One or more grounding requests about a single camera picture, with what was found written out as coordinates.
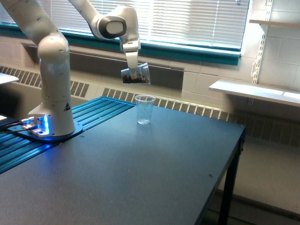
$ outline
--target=white shelf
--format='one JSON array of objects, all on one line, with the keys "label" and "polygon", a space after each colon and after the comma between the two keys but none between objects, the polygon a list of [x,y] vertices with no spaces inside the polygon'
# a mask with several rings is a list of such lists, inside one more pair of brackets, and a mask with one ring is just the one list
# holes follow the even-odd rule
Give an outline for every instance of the white shelf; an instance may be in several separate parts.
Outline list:
[{"label": "white shelf", "polygon": [[300,106],[300,92],[246,82],[218,80],[209,87],[227,94],[255,98],[285,105]]},{"label": "white shelf", "polygon": [[288,27],[288,28],[300,29],[300,24],[298,24],[298,23],[272,22],[272,21],[264,21],[264,20],[249,20],[249,23],[257,23],[257,24],[260,24],[260,25],[268,25],[268,26]]},{"label": "white shelf", "polygon": [[15,76],[0,73],[0,84],[10,83],[18,80],[19,79]]}]

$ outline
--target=window blinds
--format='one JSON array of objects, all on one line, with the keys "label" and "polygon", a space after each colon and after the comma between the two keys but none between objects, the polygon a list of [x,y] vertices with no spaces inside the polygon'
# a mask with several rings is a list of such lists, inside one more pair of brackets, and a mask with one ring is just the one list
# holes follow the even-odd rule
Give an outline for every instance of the window blinds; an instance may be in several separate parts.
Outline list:
[{"label": "window blinds", "polygon": [[[62,30],[90,33],[68,0],[39,0]],[[136,8],[141,41],[240,49],[249,0],[90,0],[99,13],[118,5]],[[0,7],[0,21],[12,19]]]}]

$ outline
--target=teal window frame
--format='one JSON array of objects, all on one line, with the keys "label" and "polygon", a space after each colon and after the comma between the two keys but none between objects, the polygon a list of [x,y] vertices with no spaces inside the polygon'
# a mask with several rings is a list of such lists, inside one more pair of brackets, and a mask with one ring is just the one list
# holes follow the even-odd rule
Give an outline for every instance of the teal window frame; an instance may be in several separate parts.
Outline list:
[{"label": "teal window frame", "polygon": [[[7,33],[14,37],[26,37],[16,24],[0,22],[0,30],[2,31],[2,33]],[[69,30],[60,31],[67,38],[70,45],[80,45],[89,48],[99,48],[106,51],[120,52],[120,44],[116,39],[99,40],[98,38],[87,33],[73,32]],[[236,66],[239,62],[240,51],[211,49],[205,47],[188,49],[184,47],[173,47],[167,45],[161,46],[141,43],[139,55],[170,61],[189,63],[199,63],[200,61],[202,61]]]}]

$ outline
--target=warning label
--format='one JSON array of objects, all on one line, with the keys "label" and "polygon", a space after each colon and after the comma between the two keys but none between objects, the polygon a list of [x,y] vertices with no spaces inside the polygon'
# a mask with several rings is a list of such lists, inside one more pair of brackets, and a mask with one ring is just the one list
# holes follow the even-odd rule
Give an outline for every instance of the warning label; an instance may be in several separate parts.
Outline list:
[{"label": "warning label", "polygon": [[66,106],[65,106],[65,110],[64,111],[68,111],[69,109],[71,109],[69,102],[67,102]]}]

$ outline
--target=plastic cup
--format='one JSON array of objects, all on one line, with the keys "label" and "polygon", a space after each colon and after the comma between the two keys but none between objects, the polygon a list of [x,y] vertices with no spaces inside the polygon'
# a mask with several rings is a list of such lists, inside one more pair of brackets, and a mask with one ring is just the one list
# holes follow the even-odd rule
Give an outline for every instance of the plastic cup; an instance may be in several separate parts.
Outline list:
[{"label": "plastic cup", "polygon": [[135,97],[136,115],[139,124],[149,124],[155,97],[151,95],[138,95]]},{"label": "plastic cup", "polygon": [[129,68],[121,70],[121,77],[123,84],[151,84],[147,62],[139,65],[136,71]]}]

